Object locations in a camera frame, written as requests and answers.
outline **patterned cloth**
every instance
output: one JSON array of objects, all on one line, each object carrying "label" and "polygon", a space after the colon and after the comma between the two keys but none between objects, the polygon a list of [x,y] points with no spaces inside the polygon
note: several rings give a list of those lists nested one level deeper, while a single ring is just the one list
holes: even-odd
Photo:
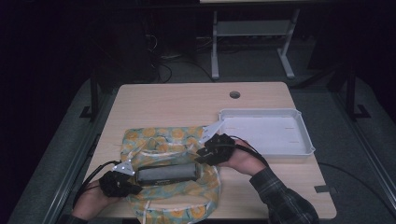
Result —
[{"label": "patterned cloth", "polygon": [[286,188],[269,167],[251,177],[250,183],[267,204],[272,224],[318,223],[318,214],[312,204]]},{"label": "patterned cloth", "polygon": [[[203,127],[145,128],[125,132],[121,159],[132,160],[134,170],[143,166],[185,164],[198,157],[196,150]],[[217,207],[220,192],[219,173],[215,166],[198,164],[200,178],[171,185],[143,187],[137,195],[129,195],[135,215],[141,223],[193,223],[207,218]],[[206,203],[172,209],[151,208],[152,201],[175,195],[205,198]]]}]

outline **table surface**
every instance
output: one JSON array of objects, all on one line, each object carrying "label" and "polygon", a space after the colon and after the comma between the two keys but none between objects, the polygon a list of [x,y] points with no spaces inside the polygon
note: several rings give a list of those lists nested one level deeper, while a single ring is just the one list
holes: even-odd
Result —
[{"label": "table surface", "polygon": [[[239,91],[240,98],[231,98],[231,91]],[[126,130],[208,125],[219,119],[223,108],[295,108],[295,105],[288,87],[281,82],[124,85],[110,111],[86,177],[99,165],[120,159]],[[314,186],[325,185],[315,155],[304,162],[268,162],[286,186],[314,205],[320,218],[335,217],[330,193],[316,193],[314,189]],[[110,168],[108,166],[97,176]],[[209,218],[268,218],[267,207],[248,182],[248,175],[225,167],[219,169],[219,174],[222,183],[219,207]],[[175,204],[180,206],[187,202],[201,203],[202,199],[177,196],[151,203],[151,206],[175,207]],[[122,201],[109,206],[100,216],[127,218],[134,214],[129,204]]]}]

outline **white tray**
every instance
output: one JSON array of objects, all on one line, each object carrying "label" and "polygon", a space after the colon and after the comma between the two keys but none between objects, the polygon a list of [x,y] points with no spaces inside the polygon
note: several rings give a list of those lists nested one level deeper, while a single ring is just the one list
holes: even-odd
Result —
[{"label": "white tray", "polygon": [[247,140],[265,158],[306,158],[315,148],[296,109],[223,109],[219,133]]}]

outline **black glove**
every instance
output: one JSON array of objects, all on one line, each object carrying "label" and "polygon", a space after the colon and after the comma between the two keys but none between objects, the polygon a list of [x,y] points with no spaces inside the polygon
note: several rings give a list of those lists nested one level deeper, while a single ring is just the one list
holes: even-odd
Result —
[{"label": "black glove", "polygon": [[235,141],[227,134],[215,134],[205,142],[205,147],[198,149],[197,154],[201,157],[195,159],[199,163],[216,165],[227,161],[233,155]]},{"label": "black glove", "polygon": [[129,175],[116,171],[108,171],[100,179],[100,188],[107,197],[126,197],[129,194],[138,194],[142,187],[128,182]]},{"label": "black glove", "polygon": [[238,148],[251,154],[260,160],[265,166],[269,167],[268,162],[256,149],[251,145],[251,148],[236,145],[235,141],[227,134],[215,134],[211,139],[205,142],[205,147],[197,150],[197,154],[201,157],[195,159],[199,163],[206,163],[208,165],[216,165],[221,162],[227,161],[233,155],[233,151]]}]

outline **plaid shirt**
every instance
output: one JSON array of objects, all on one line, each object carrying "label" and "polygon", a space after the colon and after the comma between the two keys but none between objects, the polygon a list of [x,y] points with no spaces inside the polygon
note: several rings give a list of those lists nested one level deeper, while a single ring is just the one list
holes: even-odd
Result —
[{"label": "plaid shirt", "polygon": [[286,188],[269,167],[251,177],[250,183],[267,204],[270,223],[318,223],[318,214],[312,204]]}]

